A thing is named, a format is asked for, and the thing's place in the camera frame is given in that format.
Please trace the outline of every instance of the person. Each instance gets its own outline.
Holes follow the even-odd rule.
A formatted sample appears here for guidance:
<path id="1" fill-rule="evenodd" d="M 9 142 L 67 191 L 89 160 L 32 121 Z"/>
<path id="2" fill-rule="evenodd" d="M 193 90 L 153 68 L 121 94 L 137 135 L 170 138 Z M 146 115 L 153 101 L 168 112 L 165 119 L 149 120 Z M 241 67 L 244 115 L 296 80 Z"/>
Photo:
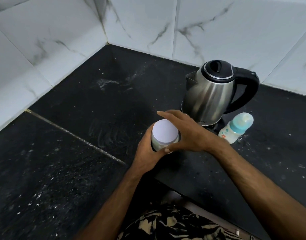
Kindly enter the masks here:
<path id="1" fill-rule="evenodd" d="M 211 153 L 234 182 L 271 239 L 306 239 L 306 208 L 241 157 L 224 139 L 179 110 L 159 111 L 181 134 L 178 143 L 154 152 L 151 125 L 139 142 L 134 161 L 119 186 L 76 240 L 240 239 L 189 210 L 164 206 L 120 229 L 136 186 L 166 154 L 176 150 Z"/>

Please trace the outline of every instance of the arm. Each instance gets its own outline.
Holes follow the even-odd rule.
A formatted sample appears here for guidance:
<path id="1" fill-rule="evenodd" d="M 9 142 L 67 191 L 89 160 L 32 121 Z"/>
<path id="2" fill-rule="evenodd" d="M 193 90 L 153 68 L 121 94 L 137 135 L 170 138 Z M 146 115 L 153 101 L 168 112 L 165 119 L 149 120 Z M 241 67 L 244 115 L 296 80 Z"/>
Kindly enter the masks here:
<path id="1" fill-rule="evenodd" d="M 181 141 L 167 148 L 204 150 L 214 155 L 272 239 L 306 239 L 306 208 L 248 163 L 227 141 L 178 110 L 158 114 L 181 133 Z"/>
<path id="2" fill-rule="evenodd" d="M 119 186 L 104 203 L 89 225 L 75 240 L 114 240 L 116 239 L 136 186 L 144 173 L 153 169 L 161 157 L 169 153 L 168 149 L 154 152 L 151 148 L 151 125 L 139 142 L 133 164 L 124 175 Z"/>

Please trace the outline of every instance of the person's left arm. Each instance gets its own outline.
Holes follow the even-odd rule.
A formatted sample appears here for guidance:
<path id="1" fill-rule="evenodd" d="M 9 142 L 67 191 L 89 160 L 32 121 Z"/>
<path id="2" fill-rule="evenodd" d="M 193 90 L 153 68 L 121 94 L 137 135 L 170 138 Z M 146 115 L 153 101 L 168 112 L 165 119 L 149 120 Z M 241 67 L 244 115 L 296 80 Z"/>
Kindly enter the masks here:
<path id="1" fill-rule="evenodd" d="M 151 125 L 139 142 L 133 164 L 124 175 L 119 186 L 104 203 L 89 225 L 78 233 L 75 240 L 114 240 L 116 239 L 136 186 L 144 173 L 153 169 L 168 149 L 154 152 L 151 147 Z"/>

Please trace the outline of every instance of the black kettle lid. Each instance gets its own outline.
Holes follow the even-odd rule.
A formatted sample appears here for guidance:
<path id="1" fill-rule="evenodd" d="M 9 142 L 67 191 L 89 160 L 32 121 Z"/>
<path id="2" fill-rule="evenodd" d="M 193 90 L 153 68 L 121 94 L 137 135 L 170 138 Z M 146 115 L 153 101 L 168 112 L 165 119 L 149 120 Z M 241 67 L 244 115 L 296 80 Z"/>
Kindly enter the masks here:
<path id="1" fill-rule="evenodd" d="M 210 60 L 201 67 L 202 75 L 212 82 L 229 83 L 234 80 L 235 68 L 223 60 Z"/>

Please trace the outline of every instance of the kettle spout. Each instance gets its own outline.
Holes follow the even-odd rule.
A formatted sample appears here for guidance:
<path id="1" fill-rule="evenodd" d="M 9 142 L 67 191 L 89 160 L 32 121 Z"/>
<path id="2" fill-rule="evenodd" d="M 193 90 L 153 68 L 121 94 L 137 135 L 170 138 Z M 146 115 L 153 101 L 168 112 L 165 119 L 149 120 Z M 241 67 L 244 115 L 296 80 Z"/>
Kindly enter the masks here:
<path id="1" fill-rule="evenodd" d="M 185 76 L 185 78 L 186 78 L 186 91 L 188 91 L 193 86 L 197 85 L 197 82 L 194 81 L 194 77 L 195 77 L 196 72 L 191 72 L 191 73 L 189 73 Z"/>

